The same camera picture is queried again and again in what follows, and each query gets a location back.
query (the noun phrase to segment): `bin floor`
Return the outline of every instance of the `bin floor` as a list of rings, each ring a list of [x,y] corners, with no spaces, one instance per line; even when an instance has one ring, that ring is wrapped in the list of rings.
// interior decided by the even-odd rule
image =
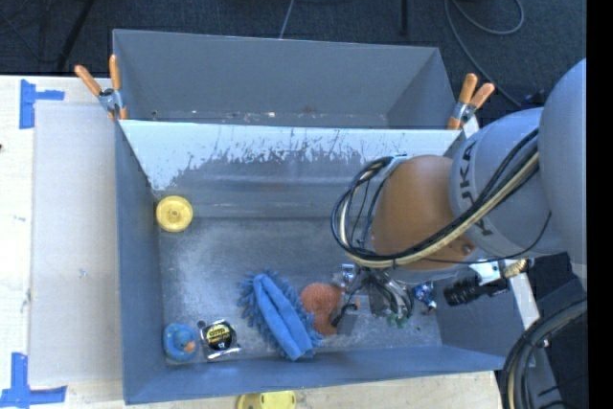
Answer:
[[[238,286],[249,273],[276,271],[300,292],[311,283],[329,283],[348,262],[326,218],[197,217],[182,233],[161,232],[159,245],[165,323],[195,327],[199,320],[210,324],[225,319],[242,347],[227,359],[278,356],[241,318]],[[359,296],[359,302],[352,333],[326,337],[318,352],[441,344],[436,314],[421,315],[425,306],[420,302],[401,329],[374,317],[366,295]],[[203,360],[199,350],[193,362]]]

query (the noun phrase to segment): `wire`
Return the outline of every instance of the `wire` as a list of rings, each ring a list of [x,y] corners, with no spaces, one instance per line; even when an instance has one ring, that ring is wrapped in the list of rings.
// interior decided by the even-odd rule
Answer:
[[[545,219],[545,223],[543,224],[542,228],[540,229],[540,232],[538,233],[538,236],[536,237],[536,239],[528,246],[526,247],[524,250],[515,253],[515,254],[510,254],[508,256],[501,256],[499,258],[491,258],[491,259],[484,259],[484,260],[478,260],[478,261],[449,261],[449,260],[435,260],[435,259],[430,259],[428,258],[427,261],[432,261],[432,262],[449,262],[452,264],[466,264],[466,265],[472,265],[476,262],[492,262],[492,261],[503,261],[503,260],[512,260],[515,258],[521,258],[523,255],[525,255],[527,252],[530,252],[532,249],[534,249],[536,247],[536,245],[538,244],[538,242],[542,239],[543,235],[545,234],[545,230],[547,230],[547,225],[549,225],[549,222],[551,221],[552,218],[552,213],[549,212],[547,214],[547,218]]]
[[[285,14],[284,24],[281,27],[281,32],[279,33],[279,39],[283,39],[285,34],[285,28],[287,28],[287,22],[289,21],[289,15],[291,14],[291,10],[294,7],[294,2],[296,0],[289,1],[289,7],[287,8],[287,13]]]
[[[454,7],[458,10],[458,12],[468,21],[470,22],[473,26],[475,26],[477,29],[484,31],[485,33],[489,33],[489,34],[495,34],[495,35],[499,35],[499,36],[504,36],[504,35],[510,35],[510,34],[515,34],[517,31],[519,31],[521,29],[521,27],[524,25],[524,20],[525,20],[525,14],[524,14],[524,8],[522,6],[522,3],[520,0],[513,0],[515,2],[515,4],[517,5],[517,8],[519,9],[519,21],[517,22],[517,24],[515,25],[514,28],[511,28],[509,30],[505,30],[505,31],[496,31],[493,29],[489,29],[479,23],[477,23],[474,19],[472,19],[471,17],[469,17],[460,7],[460,5],[456,2],[456,0],[452,0]],[[445,10],[445,15],[447,17],[447,22],[449,23],[449,26],[451,28],[451,31],[453,32],[456,40],[458,41],[458,43],[460,44],[460,47],[462,48],[462,50],[464,51],[464,53],[466,54],[466,56],[470,59],[470,61],[472,62],[472,64],[477,67],[477,70],[479,70],[479,72],[481,72],[483,74],[483,76],[485,77],[486,80],[493,80],[492,77],[490,77],[486,71],[483,69],[483,67],[481,67],[481,65],[477,62],[477,60],[475,60],[475,58],[472,56],[472,54],[470,53],[470,51],[468,50],[468,48],[466,47],[466,45],[464,44],[464,42],[462,41],[462,39],[460,38],[460,35],[458,34],[458,31],[456,30],[453,21],[451,19],[451,14],[449,12],[449,1],[448,0],[444,0],[444,10]],[[518,100],[516,100],[511,94],[509,94],[507,91],[505,91],[502,87],[500,87],[498,84],[496,84],[496,89],[497,91],[502,94],[511,104],[513,104],[515,107],[517,108],[521,108],[522,104],[521,102],[519,102]]]
[[[501,371],[500,393],[505,409],[530,409],[527,369],[536,348],[550,336],[563,331],[587,313],[587,298],[563,308],[547,318],[540,318],[526,330],[511,348]]]
[[[373,251],[355,247],[353,244],[347,241],[347,233],[344,230],[346,211],[347,207],[349,206],[347,203],[351,200],[355,188],[362,185],[364,182],[366,182],[366,180],[370,180],[371,178],[373,178],[377,173],[380,172],[383,167],[388,166],[393,160],[393,157],[385,157],[373,161],[371,165],[367,166],[353,179],[349,190],[339,198],[332,210],[330,223],[332,233],[336,238],[336,241],[341,246],[341,248],[343,248],[349,254],[349,256],[353,258],[354,261],[371,267],[396,267],[397,264],[405,264],[407,262],[417,261],[418,259],[421,259],[428,254],[436,252],[437,250],[443,248],[451,240],[461,235],[464,230],[469,228],[469,223],[471,220],[473,220],[474,223],[474,221],[477,221],[479,219],[476,218],[479,214],[482,214],[482,216],[484,216],[488,213],[488,211],[497,206],[499,204],[499,201],[505,197],[505,193],[512,192],[514,187],[525,183],[525,180],[520,181],[520,177],[521,179],[524,179],[525,175],[520,176],[520,174],[530,172],[533,166],[536,165],[538,155],[536,147],[534,147],[532,151],[527,154],[524,161],[515,165],[514,168],[509,172],[507,177],[496,186],[496,183],[499,181],[503,172],[511,163],[511,160],[523,147],[532,142],[537,134],[538,128],[534,129],[528,135],[522,138],[522,140],[505,156],[499,167],[494,172],[493,176],[487,182],[486,186],[482,189],[482,191],[474,200],[472,205],[468,207],[468,209],[466,209],[460,216],[455,218],[450,224],[448,224],[446,227],[443,227],[439,232],[435,233],[430,238],[422,240],[420,243],[409,247],[404,251],[389,255],[379,255],[377,253],[374,253]],[[511,181],[514,181],[514,185],[512,186],[510,186]],[[377,193],[373,198],[369,210],[370,215],[372,215],[372,211],[376,201],[376,195],[379,193],[384,183],[385,180],[380,184]],[[343,224],[340,229],[338,226],[339,224],[337,224],[337,221],[340,222],[339,224]],[[370,221],[364,228],[363,237],[366,236],[368,226],[370,226]]]

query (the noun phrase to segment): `yellow cap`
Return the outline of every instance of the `yellow cap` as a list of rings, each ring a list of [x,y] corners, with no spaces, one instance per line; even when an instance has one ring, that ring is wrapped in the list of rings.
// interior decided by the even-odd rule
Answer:
[[[157,204],[155,217],[164,230],[182,232],[192,222],[192,205],[181,196],[166,196]]]

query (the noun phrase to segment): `blue microfiber duster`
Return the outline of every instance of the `blue microfiber duster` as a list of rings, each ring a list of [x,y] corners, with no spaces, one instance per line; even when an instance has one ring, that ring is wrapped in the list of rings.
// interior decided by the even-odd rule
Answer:
[[[249,327],[256,325],[264,340],[284,357],[296,361],[310,358],[324,338],[313,328],[313,315],[306,312],[296,290],[277,273],[250,274],[240,284],[239,307]]]

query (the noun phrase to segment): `orange ball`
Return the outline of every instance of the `orange ball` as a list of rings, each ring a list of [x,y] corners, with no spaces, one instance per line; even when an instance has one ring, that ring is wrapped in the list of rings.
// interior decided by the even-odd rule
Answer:
[[[300,294],[303,307],[314,315],[314,328],[324,336],[336,333],[336,327],[330,323],[332,312],[340,307],[343,289],[335,284],[309,284]]]

